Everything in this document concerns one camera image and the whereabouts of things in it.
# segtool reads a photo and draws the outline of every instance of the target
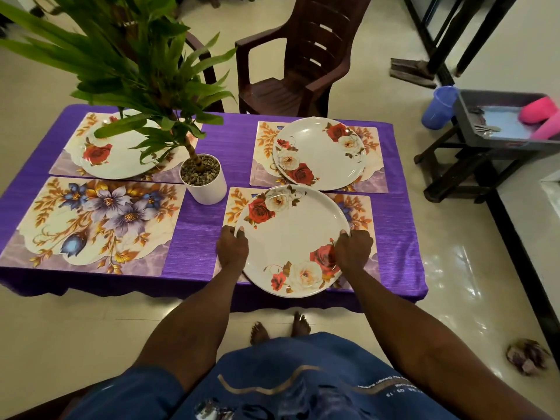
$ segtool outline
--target purple tablecloth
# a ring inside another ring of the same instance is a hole
[[[49,177],[48,171],[70,135],[87,112],[116,112],[114,107],[68,106],[35,149],[23,169],[0,198],[0,248],[14,233],[28,207]],[[228,187],[249,186],[253,145],[258,121],[291,122],[281,116],[225,113],[224,126],[205,125],[206,139],[199,141],[198,153],[220,159]],[[424,266],[418,250],[407,184],[391,124],[342,120],[347,125],[374,126],[379,132],[388,194],[368,194],[374,214],[375,235],[381,281],[385,287],[416,302],[426,296]],[[220,234],[226,199],[213,206],[196,203],[187,192],[181,207],[169,254],[161,277],[135,277],[83,274],[52,270],[0,268],[0,282],[22,296],[44,293],[62,295],[68,288],[99,296],[117,296],[138,291],[153,297],[186,297],[210,280],[216,255],[215,241]],[[345,307],[361,312],[351,291],[328,289],[303,299],[279,298],[250,283],[236,286],[233,311],[260,308],[285,309]]]

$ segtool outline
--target red rose print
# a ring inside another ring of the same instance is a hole
[[[272,285],[273,290],[280,290],[286,281],[286,276],[284,272],[280,271],[278,274],[272,275],[272,280],[270,280],[270,284]]]
[[[315,179],[311,169],[307,167],[307,163],[300,163],[297,169],[285,172],[296,183],[311,185]]]
[[[253,220],[255,224],[260,224],[262,222],[268,221],[276,216],[275,212],[269,211],[267,206],[264,204],[264,198],[257,197],[249,205],[249,218]]]
[[[309,260],[319,264],[319,267],[323,270],[323,275],[333,276],[340,271],[333,245],[319,247],[315,252],[309,254]]]
[[[86,161],[89,161],[92,166],[101,165],[104,161],[107,160],[112,148],[112,144],[106,144],[103,147],[98,147],[90,144],[89,141],[87,141],[86,150],[84,150],[82,158],[84,158]]]
[[[276,142],[278,143],[278,145],[280,147],[283,147],[284,149],[289,149],[290,148],[290,143],[287,142],[286,140],[282,140],[281,138],[279,138],[278,140],[276,140]]]
[[[333,125],[326,130],[329,137],[335,143],[338,143],[338,139],[343,135],[348,135],[348,130],[344,124]]]

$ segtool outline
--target pebble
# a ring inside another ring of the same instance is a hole
[[[210,156],[200,156],[202,164],[206,166],[204,172],[198,172],[191,159],[183,163],[181,178],[192,186],[203,186],[214,181],[220,173],[219,162]]]

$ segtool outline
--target floral placemat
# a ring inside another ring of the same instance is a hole
[[[223,225],[231,225],[235,227],[239,216],[251,199],[262,193],[259,189],[230,187],[228,193],[228,202],[226,204],[226,211],[223,216]],[[370,258],[366,264],[366,271],[375,277],[376,280],[381,281],[379,275],[379,262],[377,260],[377,240],[375,239],[374,230],[374,216],[371,211],[371,199],[369,196],[353,196],[348,194],[334,194],[325,193],[328,197],[333,199],[340,207],[344,216],[348,220],[348,225],[352,230],[367,230],[370,236],[374,239],[374,245],[371,248]],[[220,262],[216,258],[216,265],[214,266],[214,274],[216,275],[221,270]],[[248,282],[248,278],[242,275],[237,280],[238,282]],[[278,283],[270,283],[272,289],[279,290]],[[344,276],[334,282],[331,286],[334,289],[352,289],[350,284],[346,281]]]
[[[51,167],[49,174],[91,177],[83,168],[72,161],[72,155],[74,155],[74,158],[86,159],[92,164],[104,162],[111,152],[112,145],[106,144],[102,147],[94,146],[87,138],[87,131],[99,121],[111,120],[112,118],[116,119],[117,117],[118,113],[89,112],[66,143],[61,154]],[[191,145],[196,147],[198,138],[195,138],[191,133],[188,135]],[[130,177],[128,180],[154,181],[157,183],[183,183],[180,169],[181,164],[188,158],[189,152],[186,150],[186,147],[179,147],[172,151],[162,163],[143,174]]]
[[[0,255],[0,265],[159,276],[185,190],[50,177]]]
[[[287,124],[288,122],[259,121],[256,131],[255,149],[253,151],[253,164],[251,165],[250,185],[269,188],[280,184],[287,184],[272,159],[274,139]],[[352,184],[340,190],[362,193],[388,193],[389,189],[387,187],[383,155],[381,153],[382,147],[379,142],[377,128],[367,126],[350,126],[349,128],[360,137],[366,148],[366,167],[361,176],[356,178]]]

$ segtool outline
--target white plate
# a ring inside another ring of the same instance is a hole
[[[124,115],[135,115],[136,110],[125,110]],[[98,122],[85,135],[84,145],[78,154],[73,154],[72,161],[82,167],[88,174],[105,180],[121,180],[134,177],[149,171],[157,165],[159,156],[166,149],[156,153],[156,157],[148,156],[145,163],[140,163],[140,154],[145,148],[130,149],[143,142],[146,137],[137,131],[113,135],[108,138],[95,138],[94,132],[103,126]],[[148,121],[145,126],[158,127],[154,121]]]
[[[360,137],[344,124],[313,117],[286,125],[274,140],[272,156],[292,183],[337,190],[362,174],[365,150]]]
[[[249,258],[243,271],[262,290],[287,298],[319,293],[340,276],[333,262],[340,230],[350,233],[336,203],[300,185],[273,187],[243,209]]]

